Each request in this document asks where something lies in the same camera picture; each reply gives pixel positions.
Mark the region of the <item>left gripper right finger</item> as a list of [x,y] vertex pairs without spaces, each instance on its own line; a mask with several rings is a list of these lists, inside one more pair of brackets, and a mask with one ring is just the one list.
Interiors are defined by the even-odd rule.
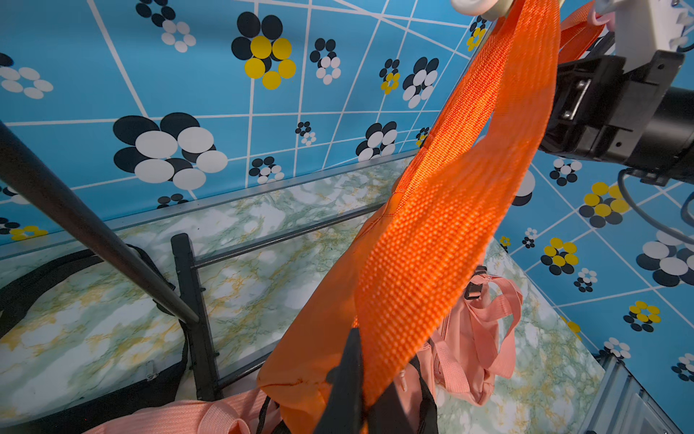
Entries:
[[367,423],[370,434],[414,434],[394,383],[370,407]]

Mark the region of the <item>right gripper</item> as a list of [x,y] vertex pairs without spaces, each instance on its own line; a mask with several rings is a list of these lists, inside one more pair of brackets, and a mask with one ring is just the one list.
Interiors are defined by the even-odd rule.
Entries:
[[684,60],[659,51],[632,72],[615,55],[562,63],[540,149],[623,166],[685,166],[686,92],[673,85]]

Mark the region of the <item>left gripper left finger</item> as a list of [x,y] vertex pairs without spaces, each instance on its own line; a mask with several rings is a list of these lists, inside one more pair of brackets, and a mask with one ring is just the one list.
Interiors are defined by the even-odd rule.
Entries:
[[361,335],[353,328],[347,338],[337,376],[314,434],[357,434],[363,427],[363,353]]

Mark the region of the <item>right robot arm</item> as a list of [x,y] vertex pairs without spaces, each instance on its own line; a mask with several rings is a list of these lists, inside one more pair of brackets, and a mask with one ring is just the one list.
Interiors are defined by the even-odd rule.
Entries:
[[692,183],[693,92],[672,84],[683,62],[658,51],[630,72],[614,55],[562,63],[540,150],[630,167],[645,184]]

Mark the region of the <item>black sling bag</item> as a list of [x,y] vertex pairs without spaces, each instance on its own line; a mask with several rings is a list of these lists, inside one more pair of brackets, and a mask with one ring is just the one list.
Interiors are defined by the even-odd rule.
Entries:
[[99,261],[39,296],[1,338],[1,430],[101,398],[179,363],[173,316]]
[[274,354],[258,375],[258,386],[278,405],[287,433],[437,433],[437,405],[412,360],[403,376],[367,406],[361,362],[338,354],[325,359]]

